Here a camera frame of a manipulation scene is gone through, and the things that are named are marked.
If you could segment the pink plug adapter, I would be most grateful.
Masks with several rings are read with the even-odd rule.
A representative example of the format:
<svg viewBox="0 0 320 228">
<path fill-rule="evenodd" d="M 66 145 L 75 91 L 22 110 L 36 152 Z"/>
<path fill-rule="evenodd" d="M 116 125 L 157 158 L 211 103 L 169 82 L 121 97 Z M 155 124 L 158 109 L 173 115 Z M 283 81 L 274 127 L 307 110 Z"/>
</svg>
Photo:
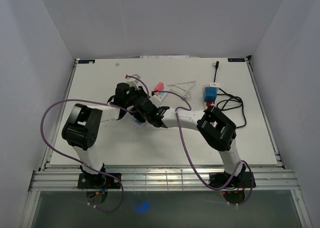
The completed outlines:
<svg viewBox="0 0 320 228">
<path fill-rule="evenodd" d="M 154 92 L 162 92 L 165 88 L 165 85 L 162 82 L 159 82 L 155 88 L 154 88 Z"/>
</svg>

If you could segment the beige red power strip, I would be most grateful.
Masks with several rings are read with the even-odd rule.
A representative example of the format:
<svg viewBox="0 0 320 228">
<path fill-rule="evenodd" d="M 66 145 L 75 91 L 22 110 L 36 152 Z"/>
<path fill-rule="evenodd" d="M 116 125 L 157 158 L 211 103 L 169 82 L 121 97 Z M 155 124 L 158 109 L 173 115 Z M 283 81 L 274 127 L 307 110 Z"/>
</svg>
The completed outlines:
<svg viewBox="0 0 320 228">
<path fill-rule="evenodd" d="M 205 85 L 204 87 L 203 87 L 203 94 L 204 94 L 204 88 L 205 87 L 209 87 L 210 85 Z M 213 106 L 215 103 L 211 103 L 211 102 L 208 102 L 208 103 L 205 103 L 204 102 L 204 105 L 205 105 L 205 108 L 207 108 L 207 107 L 209 107 L 209 106 Z"/>
</svg>

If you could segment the blue cube socket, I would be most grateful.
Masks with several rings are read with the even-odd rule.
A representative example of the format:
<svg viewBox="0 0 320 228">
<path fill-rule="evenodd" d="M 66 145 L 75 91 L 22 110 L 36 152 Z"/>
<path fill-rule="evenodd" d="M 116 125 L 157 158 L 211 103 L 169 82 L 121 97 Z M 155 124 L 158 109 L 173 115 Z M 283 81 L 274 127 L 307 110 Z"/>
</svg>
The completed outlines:
<svg viewBox="0 0 320 228">
<path fill-rule="evenodd" d="M 218 93 L 218 88 L 217 87 L 205 87 L 203 90 L 203 99 L 205 103 L 211 102 L 215 103 L 216 98 L 217 98 L 217 93 Z"/>
</svg>

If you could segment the white usb charger plug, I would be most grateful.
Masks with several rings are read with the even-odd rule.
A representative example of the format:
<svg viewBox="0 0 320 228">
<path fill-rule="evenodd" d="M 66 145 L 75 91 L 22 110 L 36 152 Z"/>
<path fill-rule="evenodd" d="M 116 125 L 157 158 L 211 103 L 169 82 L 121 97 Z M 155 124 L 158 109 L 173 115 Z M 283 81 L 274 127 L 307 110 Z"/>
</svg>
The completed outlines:
<svg viewBox="0 0 320 228">
<path fill-rule="evenodd" d="M 215 83 L 215 82 L 210 82 L 209 86 L 210 87 L 220 88 L 220 84 L 219 83 Z"/>
</svg>

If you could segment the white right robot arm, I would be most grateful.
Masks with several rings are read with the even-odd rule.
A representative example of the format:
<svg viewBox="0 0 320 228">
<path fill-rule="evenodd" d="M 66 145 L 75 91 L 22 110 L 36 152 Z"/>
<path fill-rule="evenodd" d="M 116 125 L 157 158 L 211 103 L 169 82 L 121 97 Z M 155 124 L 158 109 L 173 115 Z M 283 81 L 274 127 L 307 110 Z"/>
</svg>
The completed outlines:
<svg viewBox="0 0 320 228">
<path fill-rule="evenodd" d="M 190 129 L 200 132 L 207 144 L 218 151 L 226 182 L 237 187 L 244 181 L 244 163 L 240 159 L 236 144 L 236 125 L 215 106 L 206 110 L 192 111 L 190 108 L 154 105 L 147 98 L 133 102 L 134 109 L 144 120 L 157 128 Z"/>
</svg>

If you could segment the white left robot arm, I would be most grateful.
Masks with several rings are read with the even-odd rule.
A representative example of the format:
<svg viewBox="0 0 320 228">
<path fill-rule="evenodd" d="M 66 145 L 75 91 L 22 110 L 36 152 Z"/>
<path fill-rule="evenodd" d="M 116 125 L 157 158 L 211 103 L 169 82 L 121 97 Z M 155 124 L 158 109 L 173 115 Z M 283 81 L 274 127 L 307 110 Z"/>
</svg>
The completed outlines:
<svg viewBox="0 0 320 228">
<path fill-rule="evenodd" d="M 79 159 L 84 162 L 80 166 L 85 179 L 95 188 L 100 188 L 106 183 L 105 165 L 99 158 L 94 147 L 101 122 L 122 119 L 125 114 L 130 114 L 137 124 L 145 124 L 146 120 L 133 108 L 133 102 L 138 98 L 149 98 L 149 91 L 144 91 L 141 86 L 119 83 L 115 94 L 107 103 L 115 105 L 92 106 L 77 103 L 74 105 L 63 129 L 62 138 L 74 148 Z"/>
</svg>

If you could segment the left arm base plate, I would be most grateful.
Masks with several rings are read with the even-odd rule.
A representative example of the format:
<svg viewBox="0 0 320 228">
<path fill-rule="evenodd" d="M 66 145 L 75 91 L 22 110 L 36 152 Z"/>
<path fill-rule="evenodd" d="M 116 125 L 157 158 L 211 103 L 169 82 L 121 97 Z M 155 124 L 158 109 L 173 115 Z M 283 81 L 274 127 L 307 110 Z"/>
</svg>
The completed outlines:
<svg viewBox="0 0 320 228">
<path fill-rule="evenodd" d="M 115 179 L 101 174 L 81 173 L 77 182 L 78 189 L 120 189 L 120 183 Z"/>
</svg>

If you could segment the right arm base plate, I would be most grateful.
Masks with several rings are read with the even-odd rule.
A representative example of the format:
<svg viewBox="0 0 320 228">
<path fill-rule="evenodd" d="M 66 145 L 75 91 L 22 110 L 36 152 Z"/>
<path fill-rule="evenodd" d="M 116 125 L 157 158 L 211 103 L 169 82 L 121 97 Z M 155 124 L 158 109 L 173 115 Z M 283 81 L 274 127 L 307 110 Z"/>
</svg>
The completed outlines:
<svg viewBox="0 0 320 228">
<path fill-rule="evenodd" d="M 225 172 L 223 173 L 210 173 L 209 185 L 214 188 L 222 187 L 231 176 Z M 256 182 L 252 178 L 250 172 L 244 172 L 237 177 L 233 176 L 231 181 L 226 185 L 226 188 L 255 188 Z"/>
</svg>

